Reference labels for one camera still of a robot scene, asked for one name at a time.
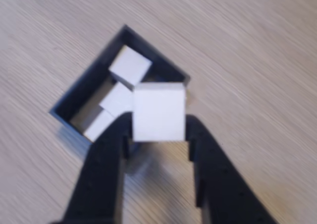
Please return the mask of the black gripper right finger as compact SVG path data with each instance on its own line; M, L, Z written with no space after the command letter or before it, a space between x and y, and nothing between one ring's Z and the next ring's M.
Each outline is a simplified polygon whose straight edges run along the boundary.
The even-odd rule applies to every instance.
M209 130L193 115L186 116L186 141L202 223L276 223Z

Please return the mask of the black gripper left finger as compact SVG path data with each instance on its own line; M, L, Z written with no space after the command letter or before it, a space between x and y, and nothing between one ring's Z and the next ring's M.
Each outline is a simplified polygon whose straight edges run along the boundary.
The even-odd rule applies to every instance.
M65 224L120 224L125 161L132 114L118 117L90 146L71 199Z

